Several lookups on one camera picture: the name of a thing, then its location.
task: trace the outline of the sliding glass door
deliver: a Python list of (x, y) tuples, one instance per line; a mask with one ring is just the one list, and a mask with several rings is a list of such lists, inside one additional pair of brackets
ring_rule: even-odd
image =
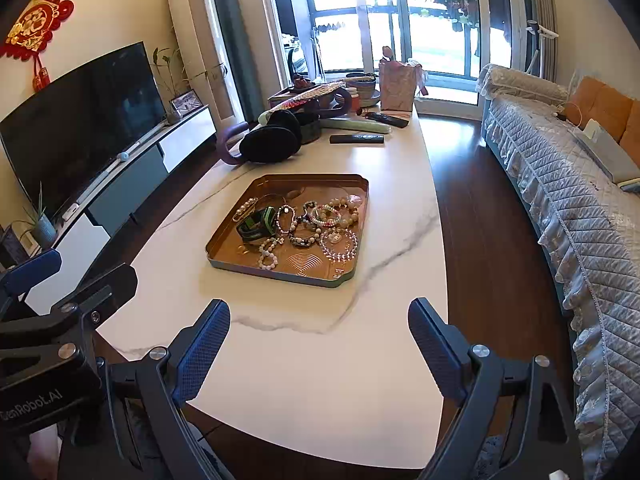
[[(512, 0), (307, 0), (322, 65), (330, 78), (378, 69), (382, 47), (430, 74), (418, 112), (479, 118), (481, 66), (511, 65)], [(520, 51), (517, 44), (516, 54)]]

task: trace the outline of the television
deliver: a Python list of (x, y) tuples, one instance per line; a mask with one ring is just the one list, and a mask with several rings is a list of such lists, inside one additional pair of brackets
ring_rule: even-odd
[(52, 81), (0, 121), (0, 138), (31, 203), (42, 183), (46, 214), (56, 218), (164, 118), (140, 42)]

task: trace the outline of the woven fan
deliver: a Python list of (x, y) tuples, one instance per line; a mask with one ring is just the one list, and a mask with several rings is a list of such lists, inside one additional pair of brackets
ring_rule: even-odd
[(311, 99), (317, 99), (319, 97), (322, 97), (323, 95), (331, 94), (332, 92), (335, 92), (336, 89), (343, 86), (344, 83), (342, 81), (334, 81), (332, 83), (318, 85), (311, 90), (302, 92), (302, 94), (298, 94), (295, 97), (289, 98), (286, 101), (277, 104), (270, 111), (274, 112), (276, 110), (291, 110), (292, 108), (297, 108), (308, 103), (309, 101), (311, 101)]

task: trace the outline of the red hanging ornament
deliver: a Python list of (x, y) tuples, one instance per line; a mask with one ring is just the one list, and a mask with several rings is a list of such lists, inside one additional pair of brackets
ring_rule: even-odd
[(0, 44), (0, 57), (6, 54), (23, 61), (33, 57), (33, 89), (36, 92), (49, 84), (49, 73), (42, 66), (38, 54), (46, 49), (53, 38), (53, 31), (60, 28), (60, 23), (73, 10), (71, 0), (31, 0), (4, 43)]

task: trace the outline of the tv cabinet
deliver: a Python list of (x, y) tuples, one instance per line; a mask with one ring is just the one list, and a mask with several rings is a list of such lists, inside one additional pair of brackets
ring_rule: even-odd
[(137, 147), (87, 196), (73, 216), (56, 226), (53, 247), (62, 256), (60, 272), (33, 287), (26, 303), (37, 314), (79, 285), (102, 248), (165, 178), (216, 133), (209, 107), (159, 130)]

